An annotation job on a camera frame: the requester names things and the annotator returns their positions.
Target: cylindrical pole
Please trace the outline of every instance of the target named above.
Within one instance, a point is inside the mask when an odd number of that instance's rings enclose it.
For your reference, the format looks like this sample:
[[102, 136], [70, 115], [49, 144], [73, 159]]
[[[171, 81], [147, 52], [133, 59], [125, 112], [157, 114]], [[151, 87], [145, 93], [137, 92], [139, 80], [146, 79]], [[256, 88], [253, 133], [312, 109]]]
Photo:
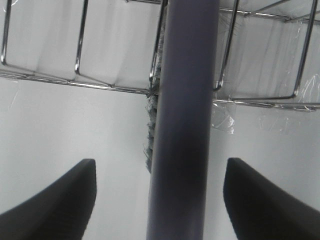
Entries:
[[219, 0], [169, 0], [147, 240], [202, 240]]

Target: wire frame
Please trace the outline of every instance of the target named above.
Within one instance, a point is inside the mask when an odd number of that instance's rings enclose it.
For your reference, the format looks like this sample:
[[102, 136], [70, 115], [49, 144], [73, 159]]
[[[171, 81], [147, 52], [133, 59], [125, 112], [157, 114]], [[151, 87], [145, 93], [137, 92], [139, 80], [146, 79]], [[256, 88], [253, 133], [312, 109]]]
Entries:
[[[302, 76], [303, 76], [305, 65], [306, 65], [306, 59], [308, 55], [313, 26], [320, 25], [320, 21], [315, 20], [316, 14], [320, 13], [320, 11], [317, 11], [317, 5], [319, 0], [312, 0], [312, 7], [309, 14], [302, 15], [295, 18], [290, 18], [289, 16], [286, 16], [286, 15], [263, 13], [264, 10], [271, 9], [275, 6], [289, 2], [290, 0], [279, 0], [273, 4], [267, 5], [263, 8], [260, 8], [254, 11], [239, 10], [239, 1], [240, 0], [234, 0], [233, 9], [220, 8], [220, 12], [231, 14], [231, 21], [230, 21], [230, 27], [229, 27], [229, 32], [228, 32], [227, 41], [226, 41], [226, 47], [223, 55], [220, 76], [218, 81], [216, 82], [216, 86], [213, 89], [213, 91], [218, 92], [224, 86], [226, 69], [227, 69], [228, 61], [231, 54], [231, 46], [233, 42], [233, 35], [234, 35], [237, 16], [272, 19], [272, 20], [282, 21], [284, 23], [291, 23], [291, 22], [300, 20], [302, 23], [307, 24], [307, 31], [306, 31], [306, 36], [304, 40], [302, 55], [300, 58], [298, 73], [295, 79], [294, 90], [292, 94], [288, 96], [246, 97], [246, 98], [228, 98], [228, 99], [215, 98], [213, 99], [213, 102], [214, 103], [233, 103], [237, 105], [251, 106], [251, 107], [279, 108], [284, 110], [295, 110], [295, 111], [306, 111], [306, 112], [320, 109], [319, 102], [310, 102], [310, 103], [277, 102], [278, 100], [294, 99], [299, 93]], [[140, 3], [157, 4], [157, 5], [161, 4], [157, 34], [156, 34], [152, 63], [151, 63], [151, 70], [149, 75], [149, 84], [150, 84], [149, 89], [134, 88], [134, 87], [119, 87], [114, 84], [107, 83], [103, 81], [103, 79], [96, 79], [92, 76], [81, 73], [82, 46], [83, 46], [83, 40], [85, 35], [85, 26], [86, 26], [89, 0], [83, 0], [82, 16], [81, 16], [81, 22], [79, 26], [80, 31], [78, 36], [77, 51], [76, 51], [75, 64], [74, 64], [75, 77], [72, 79], [58, 77], [58, 76], [47, 74], [44, 72], [34, 71], [31, 69], [27, 69], [18, 65], [13, 65], [7, 62], [8, 37], [9, 37], [9, 30], [10, 30], [10, 18], [11, 18], [11, 6], [12, 6], [12, 0], [7, 0], [0, 62], [3, 66], [7, 67], [8, 69], [0, 69], [0, 77], [5, 77], [5, 78], [10, 78], [15, 80], [29, 80], [29, 81], [53, 83], [53, 84], [68, 85], [68, 86], [77, 86], [77, 87], [110, 90], [110, 91], [117, 91], [117, 92], [150, 95], [151, 88], [152, 88], [152, 79], [155, 74], [158, 45], [159, 45], [160, 32], [161, 32], [161, 22], [164, 15], [164, 8], [168, 4], [168, 0], [162, 0], [162, 1], [161, 0], [125, 0], [125, 2], [127, 3], [140, 2]], [[77, 81], [79, 77], [84, 79], [84, 81]]]
[[[149, 2], [148, 0], [130, 0], [134, 2]], [[306, 59], [308, 55], [310, 40], [312, 36], [312, 30], [314, 25], [320, 25], [320, 21], [315, 20], [316, 14], [320, 13], [317, 11], [318, 0], [312, 0], [312, 7], [309, 14], [298, 16], [295, 18], [290, 18], [286, 15], [278, 15], [278, 14], [269, 14], [263, 13], [263, 11], [274, 8], [278, 5], [289, 2], [290, 0], [279, 0], [273, 4], [267, 5], [260, 9], [254, 11], [243, 11], [239, 10], [239, 2], [240, 0], [234, 0], [233, 9], [229, 8], [220, 8], [221, 13], [231, 14], [230, 27], [228, 31], [228, 36], [226, 40], [226, 47], [224, 50], [223, 60], [222, 60], [222, 68], [220, 72], [220, 76], [218, 81], [216, 82], [216, 86], [213, 88], [214, 92], [220, 91], [224, 86], [224, 80], [227, 71], [227, 65], [230, 58], [231, 46], [233, 42], [233, 35], [236, 25], [237, 16], [243, 17], [255, 17], [255, 18], [264, 18], [270, 20], [278, 20], [284, 23], [291, 23], [300, 20], [302, 23], [307, 24], [307, 31], [304, 39], [303, 50], [299, 62], [298, 73], [295, 79], [294, 90], [292, 94], [287, 96], [274, 96], [274, 97], [242, 97], [242, 98], [215, 98], [213, 99], [214, 103], [233, 103], [242, 106], [250, 106], [250, 107], [260, 107], [260, 108], [278, 108], [283, 110], [294, 110], [294, 111], [302, 111], [302, 112], [310, 112], [316, 111], [320, 109], [320, 102], [310, 102], [310, 103], [286, 103], [286, 102], [277, 102], [276, 100], [291, 100], [295, 99], [299, 93], [299, 89], [302, 82], [302, 76], [304, 73]], [[159, 39], [156, 39], [156, 46], [159, 43]]]
[[[4, 18], [2, 48], [1, 48], [1, 64], [4, 67], [8, 68], [8, 70], [0, 69], [0, 77], [5, 77], [5, 78], [15, 79], [15, 80], [29, 80], [29, 81], [36, 81], [36, 82], [43, 82], [43, 83], [110, 90], [110, 91], [133, 93], [133, 94], [142, 94], [142, 95], [149, 94], [150, 92], [149, 89], [134, 88], [134, 87], [120, 87], [114, 84], [107, 83], [101, 79], [96, 79], [94, 77], [84, 75], [80, 72], [82, 45], [83, 45], [83, 39], [84, 39], [84, 33], [85, 33], [88, 4], [89, 4], [89, 0], [83, 0], [80, 32], [78, 37], [77, 51], [76, 51], [75, 64], [74, 64], [75, 76], [74, 78], [68, 79], [68, 78], [58, 77], [52, 74], [47, 74], [44, 72], [34, 71], [32, 69], [10, 64], [7, 62], [8, 38], [9, 38], [9, 31], [10, 31], [10, 18], [11, 18], [11, 7], [12, 7], [12, 0], [7, 0], [5, 18]], [[82, 77], [84, 81], [77, 81], [79, 77]]]

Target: wire basket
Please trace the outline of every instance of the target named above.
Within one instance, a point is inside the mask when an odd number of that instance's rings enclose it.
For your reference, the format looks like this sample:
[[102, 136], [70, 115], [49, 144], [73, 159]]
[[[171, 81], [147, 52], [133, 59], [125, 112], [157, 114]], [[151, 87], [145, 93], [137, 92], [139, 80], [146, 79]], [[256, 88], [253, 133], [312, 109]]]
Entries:
[[[34, 70], [8, 60], [8, 45], [14, 45], [11, 41], [14, 38], [10, 38], [9, 35], [12, 30], [11, 21], [17, 18], [17, 14], [12, 14], [15, 2], [7, 0], [1, 49], [3, 67], [0, 69], [0, 76], [134, 94], [157, 94], [151, 89], [155, 76], [161, 22], [168, 0], [125, 1], [161, 4], [154, 50], [150, 53], [150, 56], [153, 55], [151, 70], [149, 76], [145, 76], [148, 82], [145, 87], [109, 83], [103, 77], [83, 73], [83, 43], [86, 37], [89, 0], [83, 0], [81, 6], [77, 4], [81, 11], [78, 11], [79, 28], [73, 27], [78, 31], [78, 38], [74, 46], [75, 75], [71, 77]], [[213, 77], [213, 102], [306, 112], [318, 110], [320, 72], [317, 73], [315, 55], [319, 53], [319, 49], [315, 47], [320, 25], [317, 14], [320, 11], [317, 11], [317, 8], [318, 0], [222, 1], [216, 73]]]
[[[131, 84], [129, 80], [123, 80], [123, 83], [119, 84], [118, 82], [121, 82], [119, 79], [114, 81], [112, 77], [103, 76], [103, 71], [101, 71], [102, 73], [91, 75], [85, 70], [86, 65], [95, 60], [96, 67], [91, 64], [90, 67], [93, 67], [91, 73], [98, 72], [98, 68], [101, 69], [101, 65], [98, 65], [99, 57], [103, 55], [100, 52], [87, 51], [89, 52], [87, 54], [88, 57], [83, 58], [84, 43], [90, 43], [90, 40], [88, 40], [90, 36], [99, 36], [97, 31], [93, 33], [97, 23], [88, 22], [89, 0], [17, 2], [6, 0], [2, 11], [2, 14], [4, 13], [4, 27], [1, 49], [1, 77], [134, 94], [149, 94], [149, 81], [146, 81], [146, 84], [138, 84], [139, 87], [135, 87], [135, 83]], [[99, 9], [99, 6], [92, 7], [94, 11], [91, 16]], [[85, 31], [87, 24], [91, 24], [89, 27], [91, 31]], [[57, 35], [60, 37], [59, 43], [55, 42], [58, 38]], [[38, 47], [34, 43], [29, 49], [25, 46], [29, 42], [40, 38], [43, 42], [47, 42], [44, 47]], [[103, 40], [101, 38], [99, 44], [106, 47], [106, 43], [102, 42]], [[115, 39], [113, 42], [122, 43], [124, 41], [126, 39]], [[48, 53], [47, 56], [43, 57], [41, 51], [45, 54]], [[117, 61], [118, 57], [115, 56], [114, 50], [106, 49], [105, 52], [107, 51], [111, 56], [105, 62], [110, 64], [112, 61]]]

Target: clear plastic film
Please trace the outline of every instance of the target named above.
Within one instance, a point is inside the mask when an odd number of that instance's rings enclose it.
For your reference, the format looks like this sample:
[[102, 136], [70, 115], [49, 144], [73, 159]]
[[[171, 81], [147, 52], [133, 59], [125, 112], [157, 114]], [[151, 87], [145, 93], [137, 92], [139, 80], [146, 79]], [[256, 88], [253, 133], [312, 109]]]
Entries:
[[[239, 10], [252, 12], [278, 2], [277, 0], [254, 1], [240, 0]], [[312, 0], [290, 0], [275, 7], [263, 10], [263, 13], [287, 16], [294, 19], [311, 12]], [[221, 7], [233, 8], [234, 1], [223, 2]], [[217, 53], [215, 65], [215, 86], [221, 77], [223, 58], [227, 45], [232, 15], [220, 13]], [[306, 39], [308, 22], [301, 20], [285, 23], [278, 19], [266, 19], [254, 16], [236, 17], [229, 59], [227, 62], [223, 87], [215, 93], [215, 98], [278, 98], [290, 96], [294, 91], [301, 56]], [[286, 103], [318, 103], [320, 101], [320, 25], [316, 22], [309, 45], [305, 68], [298, 96]], [[212, 124], [228, 133], [234, 132], [235, 107], [214, 104], [212, 122], [232, 116], [232, 130], [222, 125]], [[305, 117], [281, 109], [262, 109], [257, 118], [258, 126], [267, 131], [290, 133], [291, 129], [304, 122]]]
[[1, 80], [0, 112], [8, 112], [15, 103], [20, 89], [19, 81], [11, 79]]

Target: plastic wrap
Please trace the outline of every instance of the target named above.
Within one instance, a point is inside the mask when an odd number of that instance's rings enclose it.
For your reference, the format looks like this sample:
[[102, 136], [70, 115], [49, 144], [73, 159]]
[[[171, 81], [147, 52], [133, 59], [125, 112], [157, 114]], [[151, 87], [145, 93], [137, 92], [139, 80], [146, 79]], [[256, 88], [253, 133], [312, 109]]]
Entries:
[[228, 134], [235, 133], [235, 104], [214, 103], [212, 105], [211, 124], [214, 129]]
[[299, 94], [293, 102], [318, 103], [320, 101], [320, 25], [312, 31]]
[[0, 90], [0, 112], [8, 112], [13, 106], [20, 89], [19, 81], [2, 80]]
[[257, 127], [267, 132], [291, 134], [306, 123], [305, 112], [284, 111], [279, 109], [263, 109], [256, 119]]

